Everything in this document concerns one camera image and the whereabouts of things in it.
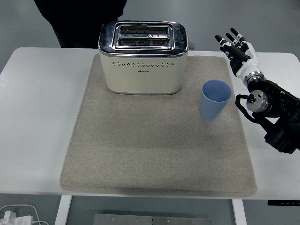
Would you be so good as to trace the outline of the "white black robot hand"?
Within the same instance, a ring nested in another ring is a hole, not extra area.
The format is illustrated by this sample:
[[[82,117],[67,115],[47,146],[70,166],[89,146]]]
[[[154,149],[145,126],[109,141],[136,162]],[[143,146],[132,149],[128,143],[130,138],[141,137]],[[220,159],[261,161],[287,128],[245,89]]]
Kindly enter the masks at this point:
[[[247,74],[259,71],[259,59],[252,44],[248,42],[236,29],[230,28],[234,37],[226,33],[229,41],[220,35],[215,39],[220,44],[220,50],[229,59],[229,64],[236,77],[244,78]]]

